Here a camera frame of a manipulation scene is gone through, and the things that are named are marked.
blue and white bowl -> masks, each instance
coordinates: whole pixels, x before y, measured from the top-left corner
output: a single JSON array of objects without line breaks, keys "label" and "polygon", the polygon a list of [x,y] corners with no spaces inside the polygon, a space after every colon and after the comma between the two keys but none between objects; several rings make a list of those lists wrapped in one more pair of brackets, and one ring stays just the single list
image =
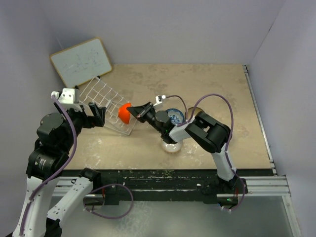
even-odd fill
[{"label": "blue and white bowl", "polygon": [[183,113],[178,109],[167,109],[168,116],[171,118],[172,124],[176,125],[185,121]]}]

white wall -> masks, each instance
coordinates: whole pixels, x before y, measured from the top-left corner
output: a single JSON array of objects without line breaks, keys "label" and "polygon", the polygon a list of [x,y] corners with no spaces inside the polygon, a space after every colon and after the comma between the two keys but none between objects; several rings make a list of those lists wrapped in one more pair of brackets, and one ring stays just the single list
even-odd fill
[{"label": "white wall", "polygon": [[40,0],[63,47],[99,36],[113,63],[248,64],[285,0]]},{"label": "white wall", "polygon": [[279,175],[306,237],[316,236],[316,1],[287,0],[250,64]]},{"label": "white wall", "polygon": [[17,225],[40,119],[62,88],[49,61],[61,48],[36,0],[0,1],[0,236]]}]

white wire rack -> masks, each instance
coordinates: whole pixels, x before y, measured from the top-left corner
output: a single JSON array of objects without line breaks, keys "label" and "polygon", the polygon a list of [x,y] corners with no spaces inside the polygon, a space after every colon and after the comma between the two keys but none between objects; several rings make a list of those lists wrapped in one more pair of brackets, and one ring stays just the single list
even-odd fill
[{"label": "white wire rack", "polygon": [[128,101],[98,77],[93,78],[81,92],[80,102],[87,108],[87,113],[90,111],[88,109],[90,102],[94,102],[100,107],[106,107],[104,126],[125,135],[131,133],[137,122],[133,116],[131,116],[129,124],[125,124],[119,119],[119,108]]}]

beige table surface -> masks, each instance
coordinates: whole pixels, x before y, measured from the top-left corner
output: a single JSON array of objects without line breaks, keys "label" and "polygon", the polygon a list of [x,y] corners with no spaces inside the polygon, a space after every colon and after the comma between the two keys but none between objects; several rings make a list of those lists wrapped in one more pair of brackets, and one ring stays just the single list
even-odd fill
[{"label": "beige table surface", "polygon": [[[230,152],[237,168],[270,168],[264,137],[257,119],[242,65],[135,64],[114,65],[102,80],[133,105],[155,102],[156,95],[182,96],[191,107],[207,93],[224,95],[232,105],[235,129]],[[206,113],[230,127],[224,101],[209,97],[200,103]],[[184,111],[177,98],[165,100],[163,109]],[[147,123],[136,123],[130,136],[108,128],[84,129],[75,157],[67,169],[192,169],[216,168],[211,155],[193,139],[177,154],[160,147],[160,135]]]}]

orange bowl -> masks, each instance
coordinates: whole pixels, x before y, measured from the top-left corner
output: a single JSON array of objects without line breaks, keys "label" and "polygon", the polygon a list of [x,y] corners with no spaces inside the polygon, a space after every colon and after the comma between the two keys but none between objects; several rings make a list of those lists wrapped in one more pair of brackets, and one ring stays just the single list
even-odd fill
[{"label": "orange bowl", "polygon": [[127,107],[131,107],[131,106],[132,106],[131,103],[126,103],[118,109],[118,117],[125,124],[129,124],[130,112],[127,110]]}]

